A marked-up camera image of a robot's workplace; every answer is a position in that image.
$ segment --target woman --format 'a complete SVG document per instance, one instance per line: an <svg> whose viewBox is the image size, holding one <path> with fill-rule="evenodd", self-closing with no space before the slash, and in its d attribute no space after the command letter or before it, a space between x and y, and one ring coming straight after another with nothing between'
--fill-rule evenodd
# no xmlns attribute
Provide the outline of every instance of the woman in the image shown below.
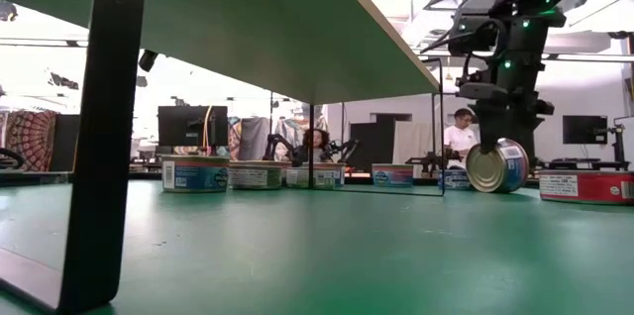
<svg viewBox="0 0 634 315"><path fill-rule="evenodd" d="M304 133L304 139L301 146L297 147L293 151L293 161L296 163L308 161L308 131ZM330 134L326 131L315 129L313 130L313 162L332 162L329 156L324 155L324 152L328 149L330 143Z"/></svg>

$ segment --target black monitor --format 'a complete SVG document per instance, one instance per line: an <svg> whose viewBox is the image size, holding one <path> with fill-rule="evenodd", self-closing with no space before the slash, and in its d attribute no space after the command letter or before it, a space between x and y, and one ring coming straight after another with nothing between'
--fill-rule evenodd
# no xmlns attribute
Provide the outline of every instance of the black monitor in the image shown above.
<svg viewBox="0 0 634 315"><path fill-rule="evenodd" d="M564 144L607 144L607 116L564 116Z"/></svg>
<svg viewBox="0 0 634 315"><path fill-rule="evenodd" d="M158 145L169 147L200 147L203 140L205 115L209 106L159 106ZM207 140L209 145L229 145L227 106L213 106L209 114Z"/></svg>

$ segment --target table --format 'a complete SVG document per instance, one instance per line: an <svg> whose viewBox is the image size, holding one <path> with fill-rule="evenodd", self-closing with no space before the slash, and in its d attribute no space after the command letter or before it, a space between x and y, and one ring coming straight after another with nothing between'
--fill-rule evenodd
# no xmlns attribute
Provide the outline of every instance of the table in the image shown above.
<svg viewBox="0 0 634 315"><path fill-rule="evenodd" d="M448 191L162 194L131 181L119 293L89 314L626 314L634 209ZM63 259L70 186L0 189L0 247ZM6 294L3 315L31 314Z"/></svg>

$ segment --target white wall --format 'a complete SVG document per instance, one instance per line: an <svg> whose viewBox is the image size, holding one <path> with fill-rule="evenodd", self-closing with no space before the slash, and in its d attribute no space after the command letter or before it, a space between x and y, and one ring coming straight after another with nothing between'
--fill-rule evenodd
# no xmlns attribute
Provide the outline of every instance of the white wall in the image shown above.
<svg viewBox="0 0 634 315"><path fill-rule="evenodd" d="M622 53L620 42L613 42L612 48L603 53ZM623 90L624 76L629 76L629 66L624 67L621 63L549 62L538 77L537 89L540 98L555 105L555 114L546 117L546 121L535 131L537 157L546 160L585 158L580 146L563 144L562 116L605 115L611 123L613 118L628 115L629 108ZM445 96L445 116L466 107L470 102ZM346 112L345 140L349 137L349 124L370 122L370 113L408 113L412 114L413 121L431 122L431 100L429 95L415 95L350 102L346 103ZM341 104L330 105L328 116L332 138L341 138ZM613 160L613 142L613 137L609 136L606 146L586 146L588 156Z"/></svg>

